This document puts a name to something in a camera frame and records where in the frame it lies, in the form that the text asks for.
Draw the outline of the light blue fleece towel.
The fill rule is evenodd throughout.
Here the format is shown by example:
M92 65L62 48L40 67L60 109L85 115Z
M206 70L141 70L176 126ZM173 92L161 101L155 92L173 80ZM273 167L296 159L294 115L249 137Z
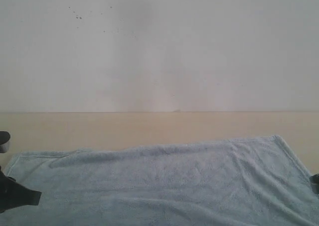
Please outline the light blue fleece towel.
M5 174L41 191L3 226L316 226L311 173L280 136L122 151L22 152Z

